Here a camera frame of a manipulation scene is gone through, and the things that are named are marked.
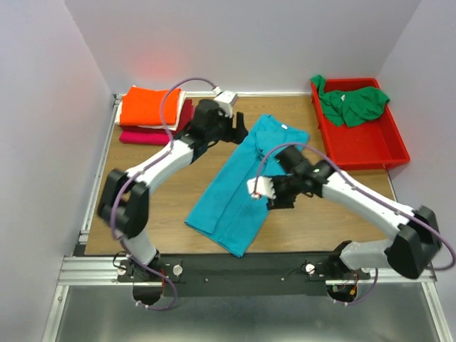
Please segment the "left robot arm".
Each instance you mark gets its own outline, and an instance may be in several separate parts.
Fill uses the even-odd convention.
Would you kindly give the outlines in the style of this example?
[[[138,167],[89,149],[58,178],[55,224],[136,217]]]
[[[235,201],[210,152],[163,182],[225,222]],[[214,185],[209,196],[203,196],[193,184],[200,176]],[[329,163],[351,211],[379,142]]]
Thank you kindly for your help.
[[[245,139],[244,115],[233,111],[236,101],[230,91],[200,100],[191,121],[163,149],[127,171],[108,173],[96,212],[134,261],[133,272],[140,280],[151,281],[160,272],[159,252],[145,232],[150,195],[210,146],[219,141],[238,145]]]

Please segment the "aluminium frame rail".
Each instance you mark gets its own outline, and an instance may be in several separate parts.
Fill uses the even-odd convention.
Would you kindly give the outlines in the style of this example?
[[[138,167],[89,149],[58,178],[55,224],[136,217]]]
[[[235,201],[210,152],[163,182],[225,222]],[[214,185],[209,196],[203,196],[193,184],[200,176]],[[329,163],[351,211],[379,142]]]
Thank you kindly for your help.
[[[379,269],[378,283],[435,283],[436,275],[429,270],[418,279],[406,279],[392,269]],[[64,257],[58,275],[58,286],[127,286],[130,283],[118,281],[116,268],[112,265],[112,257],[89,256]]]

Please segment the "folded dark red t shirt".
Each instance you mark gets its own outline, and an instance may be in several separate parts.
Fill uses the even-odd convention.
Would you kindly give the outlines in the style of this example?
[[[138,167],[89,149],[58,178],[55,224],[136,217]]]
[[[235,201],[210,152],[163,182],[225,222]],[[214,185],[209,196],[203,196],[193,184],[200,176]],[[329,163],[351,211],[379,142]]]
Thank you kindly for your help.
[[[172,131],[172,135],[176,135],[181,132],[185,126],[188,124],[191,119],[193,119],[194,113],[194,106],[192,99],[186,99],[182,105],[182,109],[180,111],[180,120],[177,125],[176,130]]]

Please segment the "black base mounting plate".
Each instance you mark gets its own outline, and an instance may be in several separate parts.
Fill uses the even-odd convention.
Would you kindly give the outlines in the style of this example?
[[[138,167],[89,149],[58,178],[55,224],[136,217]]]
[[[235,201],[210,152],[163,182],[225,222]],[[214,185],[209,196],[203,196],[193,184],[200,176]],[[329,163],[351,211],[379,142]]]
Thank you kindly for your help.
[[[328,252],[248,253],[242,258],[231,254],[162,254],[155,269],[172,282],[167,285],[129,260],[118,270],[120,283],[141,285],[151,294],[196,296],[325,296],[331,282],[368,280],[369,274],[338,271],[323,264]]]

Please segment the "teal blue t shirt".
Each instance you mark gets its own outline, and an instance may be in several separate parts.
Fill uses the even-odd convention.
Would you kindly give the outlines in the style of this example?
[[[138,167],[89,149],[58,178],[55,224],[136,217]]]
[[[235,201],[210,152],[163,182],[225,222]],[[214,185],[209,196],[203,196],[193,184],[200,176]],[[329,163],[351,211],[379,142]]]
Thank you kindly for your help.
[[[253,199],[247,181],[254,178],[264,156],[284,143],[303,143],[310,135],[261,115],[204,191],[185,224],[238,258],[254,241],[269,213],[267,199]]]

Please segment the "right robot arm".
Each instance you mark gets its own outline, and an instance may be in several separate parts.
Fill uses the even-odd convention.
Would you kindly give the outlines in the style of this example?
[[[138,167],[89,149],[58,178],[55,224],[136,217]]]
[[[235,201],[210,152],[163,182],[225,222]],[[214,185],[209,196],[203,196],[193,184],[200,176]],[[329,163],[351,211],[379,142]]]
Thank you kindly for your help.
[[[276,160],[283,175],[258,177],[256,193],[268,199],[269,209],[291,209],[299,194],[339,204],[375,225],[384,240],[347,241],[323,262],[322,272],[344,279],[353,270],[391,268],[408,279],[418,279],[442,243],[435,213],[392,201],[354,180],[325,157],[312,164],[293,145],[282,147]]]

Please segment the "green t shirt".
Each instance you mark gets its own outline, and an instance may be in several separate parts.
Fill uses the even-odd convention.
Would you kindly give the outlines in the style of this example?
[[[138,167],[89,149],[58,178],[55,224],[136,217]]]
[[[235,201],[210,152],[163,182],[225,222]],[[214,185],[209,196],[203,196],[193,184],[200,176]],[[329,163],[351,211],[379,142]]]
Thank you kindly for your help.
[[[382,90],[373,86],[351,91],[325,91],[327,80],[321,75],[314,76],[311,84],[316,87],[323,115],[336,127],[354,128],[376,120],[390,101]]]

